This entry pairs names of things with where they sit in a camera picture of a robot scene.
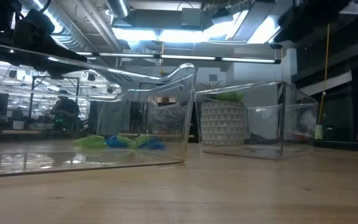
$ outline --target potted plant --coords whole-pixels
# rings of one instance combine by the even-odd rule
[[[215,86],[204,85],[207,89]],[[246,108],[244,95],[227,92],[210,95],[201,105],[201,137],[206,145],[233,146],[244,143],[246,133]]]

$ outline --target white planter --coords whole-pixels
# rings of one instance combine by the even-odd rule
[[[246,113],[243,103],[207,102],[201,105],[201,137],[206,145],[244,144]]]

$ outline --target transparent bin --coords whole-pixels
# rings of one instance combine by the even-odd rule
[[[152,77],[0,45],[0,175],[183,162],[196,73],[183,64]]]
[[[280,159],[313,149],[317,102],[285,82],[195,94],[203,152]]]

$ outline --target wooden tabletop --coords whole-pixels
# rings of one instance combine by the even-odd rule
[[[358,223],[358,152],[0,177],[0,223]]]

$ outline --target clear plastic container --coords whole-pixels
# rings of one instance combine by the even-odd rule
[[[183,162],[196,73],[183,64],[152,77],[0,46],[0,175]]]
[[[317,102],[285,82],[196,92],[203,152],[280,159],[313,149]]]

